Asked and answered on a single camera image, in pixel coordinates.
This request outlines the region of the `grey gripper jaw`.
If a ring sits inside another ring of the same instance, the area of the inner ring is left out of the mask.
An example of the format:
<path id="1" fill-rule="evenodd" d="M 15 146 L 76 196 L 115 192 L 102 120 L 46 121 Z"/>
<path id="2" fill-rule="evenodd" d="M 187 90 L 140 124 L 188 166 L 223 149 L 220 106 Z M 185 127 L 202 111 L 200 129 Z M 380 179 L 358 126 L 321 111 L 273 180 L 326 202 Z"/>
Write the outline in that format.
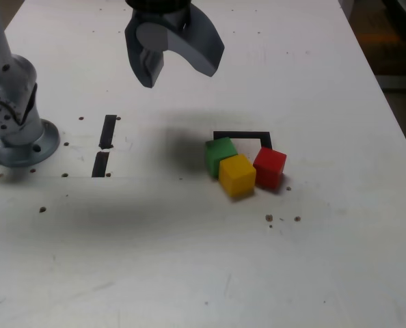
<path id="1" fill-rule="evenodd" d="M 140 25 L 139 19 L 132 17 L 124 31 L 128 60 L 139 82 L 144 87 L 153 88 L 164 65 L 163 54 L 141 45 L 136 35 Z"/>
<path id="2" fill-rule="evenodd" d="M 212 21 L 190 5 L 180 31 L 167 32 L 168 50 L 179 54 L 198 72 L 212 77 L 218 70 L 225 46 Z"/>

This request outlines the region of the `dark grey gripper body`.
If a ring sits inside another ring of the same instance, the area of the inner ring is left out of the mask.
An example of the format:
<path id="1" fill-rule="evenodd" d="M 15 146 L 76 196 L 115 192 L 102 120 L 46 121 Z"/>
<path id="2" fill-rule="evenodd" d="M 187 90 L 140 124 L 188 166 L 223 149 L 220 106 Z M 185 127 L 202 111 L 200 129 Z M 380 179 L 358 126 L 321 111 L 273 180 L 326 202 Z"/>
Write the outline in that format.
<path id="1" fill-rule="evenodd" d="M 172 31 L 180 32 L 190 21 L 190 9 L 190 7 L 184 7 L 169 13 L 149 12 L 141 9 L 133 10 L 132 32 L 135 33 L 143 23 L 154 23 L 167 27 Z"/>

